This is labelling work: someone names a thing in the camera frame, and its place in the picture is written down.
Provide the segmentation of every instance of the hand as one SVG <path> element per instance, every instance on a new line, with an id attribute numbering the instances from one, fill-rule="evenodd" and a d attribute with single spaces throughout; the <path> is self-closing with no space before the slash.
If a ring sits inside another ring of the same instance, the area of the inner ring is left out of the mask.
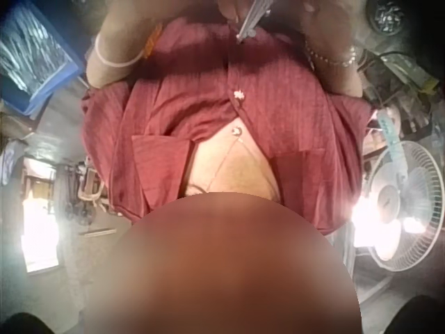
<path id="1" fill-rule="evenodd" d="M 341 61 L 350 57 L 356 0 L 300 0 L 297 16 L 309 46 L 321 56 Z"/>

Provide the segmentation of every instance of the wire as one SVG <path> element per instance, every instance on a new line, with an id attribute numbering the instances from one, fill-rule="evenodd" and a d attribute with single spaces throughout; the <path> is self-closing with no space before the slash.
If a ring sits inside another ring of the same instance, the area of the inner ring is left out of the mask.
<path id="1" fill-rule="evenodd" d="M 375 55 L 374 58 L 372 58 L 372 59 L 370 59 L 369 61 L 365 62 L 365 64 L 359 66 L 359 68 L 357 69 L 357 71 L 358 71 L 358 72 L 360 72 L 360 71 L 364 71 L 366 68 L 368 68 L 369 66 L 371 66 L 372 64 L 374 64 L 377 60 L 379 60 L 379 59 L 381 60 L 381 59 L 384 58 L 384 57 L 392 56 L 392 55 L 394 55 L 394 54 L 398 54 L 398 55 L 401 55 L 401 56 L 405 56 L 405 57 L 411 58 L 413 61 L 416 61 L 416 59 L 415 59 L 412 55 L 410 55 L 410 54 L 408 54 L 408 53 L 406 53 L 406 52 L 403 52 L 403 51 L 388 51 L 388 52 L 383 52 L 382 54 L 379 54 L 378 56 Z"/>

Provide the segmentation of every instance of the bright light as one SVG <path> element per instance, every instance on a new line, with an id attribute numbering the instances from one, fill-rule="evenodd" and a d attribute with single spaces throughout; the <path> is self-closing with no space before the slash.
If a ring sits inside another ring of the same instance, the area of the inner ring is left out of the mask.
<path id="1" fill-rule="evenodd" d="M 353 208 L 351 220 L 355 227 L 354 247 L 374 246 L 379 237 L 377 225 L 381 224 L 380 215 L 373 201 L 360 197 Z"/>
<path id="2" fill-rule="evenodd" d="M 426 227 L 419 219 L 407 217 L 403 219 L 403 229 L 412 234 L 422 234 L 426 231 Z"/>
<path id="3" fill-rule="evenodd" d="M 56 217 L 48 214 L 48 201 L 33 198 L 32 192 L 23 201 L 24 235 L 22 250 L 28 272 L 58 265 L 58 226 Z"/>

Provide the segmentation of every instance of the electric fan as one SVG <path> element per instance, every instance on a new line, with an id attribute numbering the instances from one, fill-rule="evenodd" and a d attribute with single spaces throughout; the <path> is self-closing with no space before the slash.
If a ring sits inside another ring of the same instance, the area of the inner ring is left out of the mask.
<path id="1" fill-rule="evenodd" d="M 353 222 L 356 230 L 365 230 L 366 246 L 380 267 L 404 271 L 420 263 L 439 236 L 444 183 L 423 146 L 401 142 L 385 111 L 378 112 L 378 121 L 388 148 L 364 186 L 365 196 L 353 212 Z"/>

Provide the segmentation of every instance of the cloth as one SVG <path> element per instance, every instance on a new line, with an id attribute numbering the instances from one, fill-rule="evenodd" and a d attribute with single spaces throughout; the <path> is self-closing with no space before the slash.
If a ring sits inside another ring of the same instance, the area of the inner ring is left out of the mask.
<path id="1" fill-rule="evenodd" d="M 172 21 L 135 81 L 87 93 L 84 144 L 111 205 L 136 221 L 178 199 L 194 145 L 240 117 L 282 204 L 323 234 L 336 230 L 360 193 L 371 107 L 327 94 L 298 35 L 257 28 L 238 45 L 223 18 L 206 20 Z"/>

